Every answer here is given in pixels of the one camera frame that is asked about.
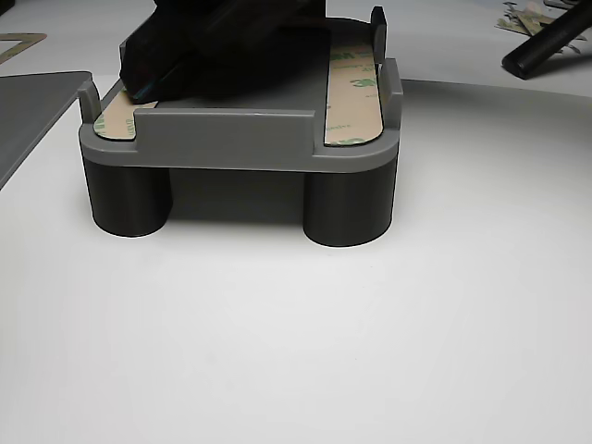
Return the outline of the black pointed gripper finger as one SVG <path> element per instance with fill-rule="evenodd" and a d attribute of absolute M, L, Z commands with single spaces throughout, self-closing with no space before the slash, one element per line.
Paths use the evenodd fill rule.
<path fill-rule="evenodd" d="M 157 1 L 125 42 L 119 77 L 134 104 L 174 100 L 189 88 L 204 57 L 192 40 L 202 1 Z"/>

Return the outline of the black wide gripper finger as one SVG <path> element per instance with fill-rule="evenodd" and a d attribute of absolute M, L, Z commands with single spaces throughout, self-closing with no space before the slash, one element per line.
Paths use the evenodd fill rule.
<path fill-rule="evenodd" d="M 166 62 L 159 98 L 180 97 L 212 68 L 236 69 L 271 51 L 282 32 L 298 21 L 324 19 L 325 1 L 161 1 L 159 36 Z"/>

